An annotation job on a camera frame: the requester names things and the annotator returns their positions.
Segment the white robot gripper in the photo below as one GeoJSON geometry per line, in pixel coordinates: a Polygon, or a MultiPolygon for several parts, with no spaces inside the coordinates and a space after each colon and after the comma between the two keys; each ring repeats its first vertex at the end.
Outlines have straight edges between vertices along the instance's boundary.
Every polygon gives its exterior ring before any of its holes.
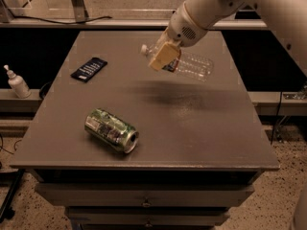
{"type": "Polygon", "coordinates": [[[178,8],[172,15],[167,29],[161,34],[149,51],[149,66],[161,70],[179,56],[179,48],[195,45],[207,34],[207,30],[199,27],[185,8],[178,8]]]}

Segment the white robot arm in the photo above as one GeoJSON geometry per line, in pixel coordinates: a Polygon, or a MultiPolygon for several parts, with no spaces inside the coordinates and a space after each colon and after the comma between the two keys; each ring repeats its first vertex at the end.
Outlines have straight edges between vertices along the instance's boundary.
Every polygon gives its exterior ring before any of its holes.
{"type": "Polygon", "coordinates": [[[307,73],[307,0],[186,0],[155,43],[150,66],[159,70],[174,61],[182,47],[195,45],[221,19],[247,4],[303,73],[307,73]]]}

